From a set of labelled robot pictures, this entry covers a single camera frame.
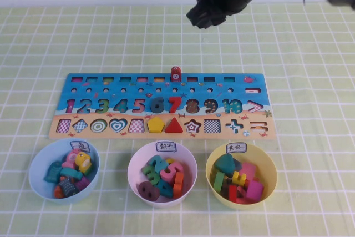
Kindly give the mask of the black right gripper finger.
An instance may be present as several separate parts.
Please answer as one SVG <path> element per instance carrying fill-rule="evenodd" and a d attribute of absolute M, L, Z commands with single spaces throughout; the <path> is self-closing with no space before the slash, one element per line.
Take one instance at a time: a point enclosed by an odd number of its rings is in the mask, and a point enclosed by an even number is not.
<path fill-rule="evenodd" d="M 211 26 L 218 26 L 226 21 L 226 17 L 231 13 L 207 13 L 203 12 L 198 15 L 198 28 L 207 29 Z"/>
<path fill-rule="evenodd" d="M 192 9 L 186 14 L 187 18 L 190 20 L 193 26 L 197 27 L 210 27 L 212 26 L 211 12 L 208 7 L 202 3 L 197 3 Z"/>

